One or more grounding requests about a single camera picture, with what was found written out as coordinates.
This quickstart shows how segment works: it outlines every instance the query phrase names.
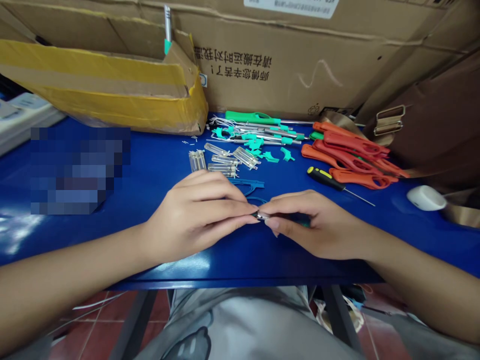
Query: metal clip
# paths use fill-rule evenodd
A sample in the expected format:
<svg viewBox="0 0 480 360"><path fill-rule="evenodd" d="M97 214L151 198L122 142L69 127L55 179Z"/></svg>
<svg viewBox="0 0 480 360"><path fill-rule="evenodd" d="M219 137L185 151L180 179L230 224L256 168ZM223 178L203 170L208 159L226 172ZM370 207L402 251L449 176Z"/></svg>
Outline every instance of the metal clip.
<svg viewBox="0 0 480 360"><path fill-rule="evenodd" d="M404 127L402 117L405 115L405 109L405 105L399 105L377 113L373 134L381 136L399 132Z"/></svg>

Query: person's right hand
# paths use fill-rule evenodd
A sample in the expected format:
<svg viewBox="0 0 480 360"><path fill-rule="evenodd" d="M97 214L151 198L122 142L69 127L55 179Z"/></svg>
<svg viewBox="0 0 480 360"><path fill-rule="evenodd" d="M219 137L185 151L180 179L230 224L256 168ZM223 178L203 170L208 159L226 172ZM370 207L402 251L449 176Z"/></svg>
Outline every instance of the person's right hand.
<svg viewBox="0 0 480 360"><path fill-rule="evenodd" d="M282 217L270 217L265 224L307 251L324 259L374 260L385 242L398 239L353 216L313 190L287 193L260 206L266 214L302 213L310 216L310 228Z"/></svg>

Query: printed label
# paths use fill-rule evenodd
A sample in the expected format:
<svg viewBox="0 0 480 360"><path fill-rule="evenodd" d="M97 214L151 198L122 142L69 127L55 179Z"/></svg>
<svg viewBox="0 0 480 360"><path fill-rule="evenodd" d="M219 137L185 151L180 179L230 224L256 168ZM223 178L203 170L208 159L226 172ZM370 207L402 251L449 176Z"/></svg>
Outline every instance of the printed label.
<svg viewBox="0 0 480 360"><path fill-rule="evenodd" d="M207 87L207 84L209 83L207 75L200 73L200 83L204 88Z"/></svg>
<svg viewBox="0 0 480 360"><path fill-rule="evenodd" d="M243 0L249 8L331 19L339 0Z"/></svg>

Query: small metal part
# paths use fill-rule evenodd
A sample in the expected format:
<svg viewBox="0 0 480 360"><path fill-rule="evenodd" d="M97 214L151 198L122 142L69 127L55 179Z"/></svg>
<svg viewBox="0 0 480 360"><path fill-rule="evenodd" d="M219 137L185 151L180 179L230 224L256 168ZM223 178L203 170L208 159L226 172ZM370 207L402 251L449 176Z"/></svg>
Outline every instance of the small metal part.
<svg viewBox="0 0 480 360"><path fill-rule="evenodd" d="M267 220L270 218L270 215L261 212L261 211L255 211L253 214L251 214L253 217L255 217L257 220Z"/></svg>

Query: metal rod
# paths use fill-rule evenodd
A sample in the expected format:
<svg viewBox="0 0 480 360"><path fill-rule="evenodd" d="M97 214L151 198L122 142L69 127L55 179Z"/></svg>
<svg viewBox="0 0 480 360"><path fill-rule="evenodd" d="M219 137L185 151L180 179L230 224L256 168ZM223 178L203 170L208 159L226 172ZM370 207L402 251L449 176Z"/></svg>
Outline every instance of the metal rod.
<svg viewBox="0 0 480 360"><path fill-rule="evenodd" d="M348 190L348 189L346 189L346 188L343 189L343 190L345 190L346 192L349 192L350 194L352 194L353 196L356 196L357 198L363 200L364 202L369 203L369 204L372 205L372 206L375 206L375 205L372 204L370 201L367 201L367 200L365 200L363 197L358 196L356 193L351 192L350 190Z"/></svg>

